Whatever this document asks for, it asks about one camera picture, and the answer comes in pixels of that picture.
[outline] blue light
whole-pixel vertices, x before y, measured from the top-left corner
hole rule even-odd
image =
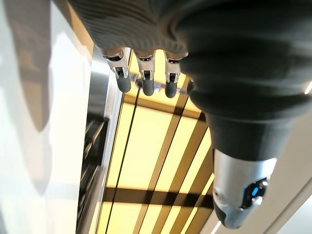
[[[254,188],[254,189],[253,189],[252,196],[255,196],[255,195],[257,194],[258,190],[259,190],[259,188],[257,188],[257,187]]]

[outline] black rubber sleeve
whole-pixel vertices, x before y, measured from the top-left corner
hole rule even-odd
[[[180,67],[193,79],[190,98],[206,113],[215,149],[242,160],[277,157],[311,103],[303,90],[312,78],[312,3],[214,2],[172,32],[189,51]]]

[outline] glossy silver surface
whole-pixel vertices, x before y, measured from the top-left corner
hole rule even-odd
[[[130,48],[124,50],[125,58],[129,59]],[[91,64],[91,80],[88,102],[88,113],[109,118],[103,160],[98,168],[98,180],[92,190],[88,212],[84,216],[85,220],[79,227],[80,233],[95,234],[99,219],[99,210],[102,196],[105,191],[105,180],[108,173],[108,165],[111,159],[111,152],[116,133],[118,114],[120,110],[122,92],[117,87],[116,75],[110,69],[107,60],[103,58],[98,49],[93,50]]]
[[[172,60],[176,60],[176,59],[170,58],[167,53],[165,53],[165,57],[166,57],[166,59],[165,59],[166,81],[168,83],[170,82],[170,79],[169,79],[170,73],[171,74],[173,73],[173,74],[175,74],[175,83],[177,83],[178,78],[179,78],[180,73],[181,73],[181,71],[180,71],[180,64],[179,63],[169,62],[170,59],[172,59]]]
[[[214,151],[214,202],[225,213],[222,220],[227,228],[239,228],[259,206],[263,197],[252,199],[251,206],[242,209],[245,189],[252,183],[270,177],[276,158],[265,161],[245,161]]]
[[[109,58],[106,57],[106,61],[111,68],[111,70],[115,73],[116,78],[119,79],[119,74],[116,71],[116,68],[121,67],[124,73],[124,78],[128,77],[129,74],[129,68],[128,68],[128,59],[127,56],[125,55],[126,48],[122,48],[122,51],[118,53],[118,57],[121,57],[120,60],[118,61],[111,61]]]
[[[136,57],[137,64],[139,68],[139,72],[141,74],[142,80],[146,80],[146,77],[144,75],[144,71],[150,71],[150,80],[154,79],[154,72],[155,72],[155,54],[153,53],[147,58],[140,58]]]

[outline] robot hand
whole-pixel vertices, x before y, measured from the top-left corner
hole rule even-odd
[[[261,204],[276,159],[311,96],[312,3],[297,0],[70,0],[108,59],[121,91],[131,88],[123,48],[134,50],[143,92],[154,92],[154,51],[166,51],[166,95],[181,71],[208,121],[214,208],[238,228]]]

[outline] white wall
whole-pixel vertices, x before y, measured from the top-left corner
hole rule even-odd
[[[277,234],[312,233],[312,195],[285,223]]]
[[[66,18],[68,5],[56,2],[0,0],[4,234],[76,228],[91,55]]]

